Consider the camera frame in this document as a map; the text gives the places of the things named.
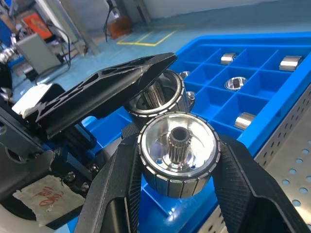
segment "metal pole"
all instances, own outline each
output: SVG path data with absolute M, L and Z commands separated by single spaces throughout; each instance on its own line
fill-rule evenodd
M 83 46 L 81 45 L 79 39 L 76 37 L 72 29 L 70 28 L 70 25 L 66 22 L 63 12 L 61 12 L 59 10 L 59 7 L 57 6 L 57 2 L 54 0 L 36 0 L 36 3 L 46 13 L 46 15 L 50 18 L 50 20 L 53 22 L 55 26 L 61 28 L 67 33 L 71 43 L 76 47 L 76 49 L 81 55 L 84 55 Z M 66 35 L 59 30 L 57 31 L 67 42 Z
M 62 7 L 64 8 L 64 10 L 66 11 L 66 13 L 68 14 L 68 16 L 70 17 L 72 23 L 74 24 L 74 26 L 76 27 L 76 29 L 80 33 L 81 37 L 84 39 L 87 47 L 93 52 L 93 54 L 98 54 L 99 49 L 98 49 L 97 45 L 94 43 L 93 39 L 87 33 L 85 26 L 83 25 L 79 16 L 77 15 L 75 10 L 73 9 L 70 0 L 59 0 L 59 2 L 62 5 Z

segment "orange sign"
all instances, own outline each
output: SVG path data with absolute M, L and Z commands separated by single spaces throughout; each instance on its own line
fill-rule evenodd
M 47 39 L 53 35 L 37 13 L 26 16 L 23 18 L 23 22 L 35 33 L 40 35 L 42 39 Z

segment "white wall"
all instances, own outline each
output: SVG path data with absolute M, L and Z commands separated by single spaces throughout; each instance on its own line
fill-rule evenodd
M 91 35 L 103 34 L 104 24 L 109 11 L 108 3 L 105 0 L 70 1 L 88 33 Z M 113 19 L 113 14 L 110 14 L 108 22 Z
M 190 12 L 251 5 L 263 1 L 273 0 L 145 0 L 145 4 L 151 18 L 162 18 Z

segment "handwritten paper label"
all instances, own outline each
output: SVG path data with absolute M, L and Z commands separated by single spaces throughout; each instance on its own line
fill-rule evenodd
M 34 212 L 40 225 L 47 225 L 83 205 L 85 201 L 62 183 L 59 177 L 51 175 L 16 191 L 13 196 Z

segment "red handwriting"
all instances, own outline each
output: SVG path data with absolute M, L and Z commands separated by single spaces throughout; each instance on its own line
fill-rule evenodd
M 46 197 L 42 202 L 40 202 L 40 206 L 47 206 L 47 205 L 52 205 L 56 201 L 58 201 L 62 196 L 64 192 L 56 193 L 54 189 L 50 187 L 44 187 L 41 192 L 37 193 L 36 196 L 42 196 Z

